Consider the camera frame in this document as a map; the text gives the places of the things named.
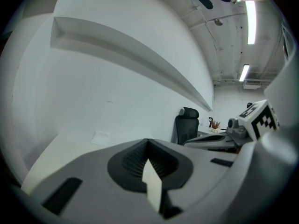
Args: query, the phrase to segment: ceiling light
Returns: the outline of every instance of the ceiling light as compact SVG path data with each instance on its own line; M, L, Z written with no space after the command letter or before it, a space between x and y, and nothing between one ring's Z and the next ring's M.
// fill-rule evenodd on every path
M248 44L254 44L256 40L256 5L254 1L246 1L248 16Z
M240 81L244 81L245 80L246 75L248 73L248 70L249 70L249 65L244 65L243 71L242 71L242 74L241 74L241 77L240 77Z

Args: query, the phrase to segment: paper tag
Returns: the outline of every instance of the paper tag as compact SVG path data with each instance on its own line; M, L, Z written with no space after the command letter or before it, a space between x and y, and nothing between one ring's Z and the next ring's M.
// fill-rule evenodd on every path
M97 130L94 134L92 144L107 145L110 138L110 134L101 130Z

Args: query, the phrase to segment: gray plastic surface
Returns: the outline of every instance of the gray plastic surface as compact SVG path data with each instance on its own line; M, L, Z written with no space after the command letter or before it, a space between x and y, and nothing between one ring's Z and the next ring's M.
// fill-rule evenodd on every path
M250 136L247 136L247 137L245 137L243 139L240 139L240 138L238 138L236 136L231 135L228 131L226 131L226 133L235 142L235 144L236 144L237 147L242 146L242 145L244 145L246 143L249 143L249 142L253 141L252 138L250 138Z
M203 141L203 139L209 139L213 136L224 136L224 139L219 141ZM200 149L226 149L236 147L235 142L227 134L208 134L202 137L197 137L191 140L188 140L185 144L185 147L191 148L200 148Z
M154 211L145 194L125 191L107 173L110 157L139 140L80 156L43 181L32 197L42 203L67 177L75 176L81 178L83 184L61 215L74 223L250 221L271 205L297 167L297 130L298 127L267 133L258 142L243 145L238 155L157 140L187 156L194 165L193 175L183 188L169 191L173 205L183 212L167 221ZM234 164L228 168L211 163L213 158L234 161Z
M60 217L76 223L162 222L146 194L126 191L107 171L109 159L140 140L84 154L44 180L30 195L43 203L68 177L83 180Z
M228 120L228 126L227 126L227 132L233 133L233 129L239 127L238 119L229 119Z
M233 129L232 135L239 139L244 139L247 135L247 131L244 126L239 126L239 127Z

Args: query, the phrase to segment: pipe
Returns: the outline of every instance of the pipe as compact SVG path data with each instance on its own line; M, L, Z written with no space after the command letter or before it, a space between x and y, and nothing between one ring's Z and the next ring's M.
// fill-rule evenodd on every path
M190 0L190 1L193 4L193 6L196 8L196 10L200 11L200 13L201 13L201 15L202 15L202 17L203 17L203 19L205 21L205 26L206 26L207 30L209 31L209 33L210 33L210 35L211 35L211 37L213 39L214 47L216 49L217 60L218 60L219 75L220 75L220 78L221 78L222 77L222 70L221 70L220 59L219 59L218 49L217 49L217 45L216 45L216 40L215 40L215 38L214 38L214 36L213 36L213 34L211 32L211 29L209 28L209 26L207 24L207 20L206 20L205 16L203 15L203 13L201 11L201 7L198 6L193 0Z
M186 16L188 16L188 15L190 15L190 14L196 12L196 11L197 11L197 9L192 10L191 12L189 12L186 15L182 16L181 19L185 18Z
M248 71L248 73L261 73L260 71ZM279 72L267 72L268 74L279 74Z
M270 61L272 60L273 56L276 54L277 50L278 50L278 47L279 47L279 43L281 41L281 38L283 37L283 33L282 33L282 24L279 26L279 31L280 31L280 34L278 35L278 42L276 44L276 48L273 49L272 53L271 53L271 56L265 66L265 68L263 69L263 71L261 72L261 76L260 78L263 78L265 76L265 74L267 73L268 69L269 69L269 65L270 65Z
M245 81L246 80L272 82L272 80L263 80L263 79L245 79ZM232 82L240 82L240 81L238 79L223 79L223 80L221 79L221 80L213 80L213 82L232 83Z
M229 18L229 17L234 17L234 16L239 16L239 15L246 15L246 13L238 13L238 14L232 14L232 15L227 15L227 16L223 16L223 17L217 17L219 19L224 19L224 18ZM208 20L207 22L212 22L212 21L215 21L216 18L214 19L211 19L211 20ZM192 30L192 29L195 29L201 25L205 24L205 22L201 22L201 23L198 23L192 27L189 28L189 30Z

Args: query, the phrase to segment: black chair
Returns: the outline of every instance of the black chair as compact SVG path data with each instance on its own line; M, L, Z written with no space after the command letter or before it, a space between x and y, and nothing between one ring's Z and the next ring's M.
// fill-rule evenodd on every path
M199 125L197 110L184 107L184 114L178 115L175 119L178 144L183 145L187 140L197 137L197 129Z

